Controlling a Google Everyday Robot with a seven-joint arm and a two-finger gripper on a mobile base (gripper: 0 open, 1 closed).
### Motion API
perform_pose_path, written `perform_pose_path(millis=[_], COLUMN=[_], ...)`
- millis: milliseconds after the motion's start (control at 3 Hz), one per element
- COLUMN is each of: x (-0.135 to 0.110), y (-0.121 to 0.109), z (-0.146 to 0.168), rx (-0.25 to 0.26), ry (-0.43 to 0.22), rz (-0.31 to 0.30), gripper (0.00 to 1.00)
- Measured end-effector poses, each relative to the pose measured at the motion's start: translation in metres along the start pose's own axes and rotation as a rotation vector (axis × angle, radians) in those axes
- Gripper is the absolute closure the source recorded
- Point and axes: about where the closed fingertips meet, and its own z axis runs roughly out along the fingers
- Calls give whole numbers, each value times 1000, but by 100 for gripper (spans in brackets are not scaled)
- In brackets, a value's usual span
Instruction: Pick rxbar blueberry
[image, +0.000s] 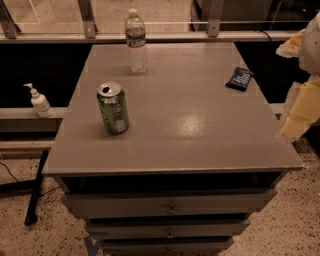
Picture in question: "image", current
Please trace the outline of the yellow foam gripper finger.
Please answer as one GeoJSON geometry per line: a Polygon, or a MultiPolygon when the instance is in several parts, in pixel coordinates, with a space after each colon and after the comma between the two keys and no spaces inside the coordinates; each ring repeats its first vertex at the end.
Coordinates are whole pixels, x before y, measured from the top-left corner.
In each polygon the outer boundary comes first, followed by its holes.
{"type": "Polygon", "coordinates": [[[285,143],[297,141],[320,119],[320,77],[303,84],[294,82],[288,91],[276,136],[285,143]]]}
{"type": "Polygon", "coordinates": [[[277,48],[276,54],[285,58],[298,57],[304,32],[304,29],[300,30],[293,37],[281,44],[277,48]]]}

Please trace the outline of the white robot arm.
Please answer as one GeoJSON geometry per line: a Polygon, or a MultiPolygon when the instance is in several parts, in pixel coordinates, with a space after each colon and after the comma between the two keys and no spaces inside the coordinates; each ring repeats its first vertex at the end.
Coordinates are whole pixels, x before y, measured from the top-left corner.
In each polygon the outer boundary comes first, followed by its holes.
{"type": "Polygon", "coordinates": [[[276,54],[297,57],[299,67],[310,74],[303,84],[292,84],[280,116],[277,136],[292,143],[320,119],[320,13],[305,29],[281,44],[276,54]]]}

